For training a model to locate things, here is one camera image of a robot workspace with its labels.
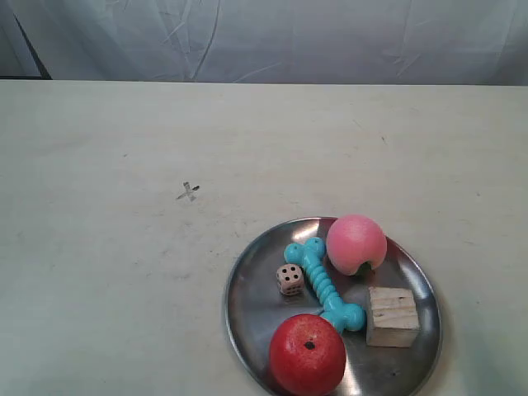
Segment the round metal plate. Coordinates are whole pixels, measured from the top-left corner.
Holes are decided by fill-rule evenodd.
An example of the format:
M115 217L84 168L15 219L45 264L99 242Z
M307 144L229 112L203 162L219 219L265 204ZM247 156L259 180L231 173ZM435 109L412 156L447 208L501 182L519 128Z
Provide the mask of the round metal plate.
M290 243L326 238L334 219L308 217L278 224L253 240L241 253L224 293L224 321L238 359L264 390L285 395L269 371L271 337L287 318L320 314L323 310L311 287L284 296L276 269L284 264ZM384 263L360 276L344 276L325 266L341 297L367 305L371 286L404 288L413 292L420 332L409 348L368 346L365 331L344 332L347 362L336 395L416 395L430 379L441 356L441 309L430 281L419 264L394 240L388 241Z

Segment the wooden dice with dots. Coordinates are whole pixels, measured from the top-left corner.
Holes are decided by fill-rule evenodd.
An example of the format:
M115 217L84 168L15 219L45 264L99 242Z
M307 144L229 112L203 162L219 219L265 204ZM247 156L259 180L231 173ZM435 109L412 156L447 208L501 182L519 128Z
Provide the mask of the wooden dice with dots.
M276 280L282 295L297 295L304 289L302 269L295 264L285 264L276 271Z

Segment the pink toy peach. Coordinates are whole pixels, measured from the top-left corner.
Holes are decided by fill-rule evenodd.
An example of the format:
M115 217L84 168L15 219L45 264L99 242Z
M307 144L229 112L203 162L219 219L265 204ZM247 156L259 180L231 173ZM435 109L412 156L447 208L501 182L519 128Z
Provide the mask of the pink toy peach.
M377 269L385 259L387 238L382 228L371 218L350 214L336 219L328 230L327 254L337 271L355 275L367 263Z

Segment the teal rubber bone toy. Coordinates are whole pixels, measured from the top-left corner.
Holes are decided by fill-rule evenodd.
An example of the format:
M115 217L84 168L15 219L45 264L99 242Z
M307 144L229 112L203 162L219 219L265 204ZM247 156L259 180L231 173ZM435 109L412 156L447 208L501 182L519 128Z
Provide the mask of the teal rubber bone toy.
M284 250L288 264L302 268L323 307L320 314L338 333L359 332L366 326L366 313L359 304L346 303L339 295L323 265L326 245L321 238L309 238L304 244L291 243Z

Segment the red toy apple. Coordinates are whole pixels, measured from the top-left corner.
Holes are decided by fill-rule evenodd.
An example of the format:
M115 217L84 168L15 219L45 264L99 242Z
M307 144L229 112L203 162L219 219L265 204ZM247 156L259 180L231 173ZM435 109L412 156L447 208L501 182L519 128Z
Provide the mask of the red toy apple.
M330 394L341 383L346 362L341 335L317 315L290 317L271 338L271 373L283 389L294 395Z

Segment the white fabric backdrop curtain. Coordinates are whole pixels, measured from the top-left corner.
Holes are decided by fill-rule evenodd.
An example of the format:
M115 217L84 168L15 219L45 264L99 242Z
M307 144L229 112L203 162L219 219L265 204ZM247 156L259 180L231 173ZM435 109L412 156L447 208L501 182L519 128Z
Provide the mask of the white fabric backdrop curtain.
M526 85L524 1L4 1L1 72L179 83Z

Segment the pale wooden block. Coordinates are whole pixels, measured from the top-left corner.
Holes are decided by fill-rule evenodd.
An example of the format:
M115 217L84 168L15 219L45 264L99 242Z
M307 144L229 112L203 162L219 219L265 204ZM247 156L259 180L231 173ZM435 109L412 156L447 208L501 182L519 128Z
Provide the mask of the pale wooden block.
M411 290L404 288L368 288L366 343L371 347L410 347L420 323Z

